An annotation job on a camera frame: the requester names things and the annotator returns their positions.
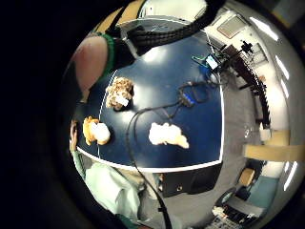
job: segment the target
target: hand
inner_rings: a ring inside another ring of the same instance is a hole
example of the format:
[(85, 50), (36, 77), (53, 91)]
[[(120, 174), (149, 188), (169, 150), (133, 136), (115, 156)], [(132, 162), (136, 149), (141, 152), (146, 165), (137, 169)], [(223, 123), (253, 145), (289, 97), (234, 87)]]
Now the hand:
[(76, 129), (77, 121), (72, 120), (71, 121), (71, 127), (70, 127), (70, 151), (76, 151), (76, 143), (77, 143), (77, 129)]

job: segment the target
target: brown plush toy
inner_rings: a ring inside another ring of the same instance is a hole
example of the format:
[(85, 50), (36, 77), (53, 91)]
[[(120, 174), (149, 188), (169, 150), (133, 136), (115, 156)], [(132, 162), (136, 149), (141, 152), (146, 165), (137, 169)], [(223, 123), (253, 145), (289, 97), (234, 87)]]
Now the brown plush toy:
[(108, 127), (104, 123), (99, 123), (97, 118), (92, 118), (91, 116), (84, 119), (83, 134), (87, 145), (91, 145), (95, 140), (97, 140), (98, 144), (104, 145), (111, 137)]
[(111, 86), (107, 87), (108, 93), (106, 99), (106, 107), (114, 108), (119, 111), (126, 107), (129, 100), (132, 99), (133, 83), (130, 79), (125, 77), (115, 77)]

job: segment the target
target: blue table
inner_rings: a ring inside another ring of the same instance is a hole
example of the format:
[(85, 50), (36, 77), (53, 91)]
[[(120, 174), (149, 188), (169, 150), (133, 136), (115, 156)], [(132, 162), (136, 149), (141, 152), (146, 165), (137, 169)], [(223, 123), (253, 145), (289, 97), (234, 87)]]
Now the blue table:
[[(179, 22), (168, 20), (142, 20), (147, 30), (165, 31), (181, 26)], [(153, 48), (134, 64), (119, 69), (104, 77), (92, 90), (88, 104), (80, 104), (75, 118), (80, 123), (91, 115), (99, 117), (110, 128), (112, 138), (106, 145), (93, 143), (88, 146), (83, 135), (79, 135), (78, 150), (92, 158), (111, 166), (134, 170), (126, 150), (125, 133), (128, 124), (140, 109), (157, 107), (177, 100), (178, 88), (188, 81), (198, 81), (203, 75), (192, 55), (207, 55), (211, 52), (206, 44), (207, 35), (198, 34), (178, 42)], [(134, 97), (127, 111), (116, 112), (106, 108), (106, 88), (112, 84), (115, 76), (124, 76), (132, 80)], [(206, 96), (204, 91), (196, 88), (199, 96)], [(206, 87), (209, 99), (197, 103), (191, 108), (182, 107), (173, 118), (173, 124), (182, 129), (190, 144), (189, 149), (175, 145), (152, 145), (149, 132), (153, 122), (163, 124), (154, 112), (142, 114), (136, 124), (137, 140), (130, 133), (134, 158), (143, 172), (167, 173), (203, 168), (222, 161), (223, 145), (223, 98), (221, 88)], [(192, 96), (191, 90), (185, 91)]]

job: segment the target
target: stuffed toy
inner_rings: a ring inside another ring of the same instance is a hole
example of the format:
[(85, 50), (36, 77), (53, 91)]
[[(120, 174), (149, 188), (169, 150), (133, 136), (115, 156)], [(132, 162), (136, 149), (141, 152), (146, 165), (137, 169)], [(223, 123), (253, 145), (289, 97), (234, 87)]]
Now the stuffed toy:
[(181, 129), (167, 122), (163, 125), (152, 123), (149, 139), (153, 145), (169, 143), (185, 149), (190, 147), (187, 138), (182, 135)]
[(133, 83), (125, 77), (115, 77), (111, 86), (107, 87), (106, 107), (120, 111), (132, 99)]
[(84, 119), (83, 134), (87, 145), (91, 145), (95, 140), (99, 145), (104, 145), (111, 137), (108, 127), (104, 123), (100, 123), (97, 118), (92, 118), (91, 116)]

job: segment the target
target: white plush toy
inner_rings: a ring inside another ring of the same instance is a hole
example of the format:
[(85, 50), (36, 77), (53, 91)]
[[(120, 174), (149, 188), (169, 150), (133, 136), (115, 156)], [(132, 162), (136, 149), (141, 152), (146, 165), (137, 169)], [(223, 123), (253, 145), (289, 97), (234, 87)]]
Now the white plush toy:
[(182, 135), (181, 129), (167, 122), (163, 125), (152, 123), (149, 139), (153, 145), (169, 143), (179, 145), (185, 149), (190, 147), (187, 138)]
[(105, 123), (100, 123), (97, 118), (91, 116), (84, 119), (83, 134), (88, 145), (91, 145), (91, 142), (95, 140), (98, 144), (104, 145), (111, 138), (111, 133)]

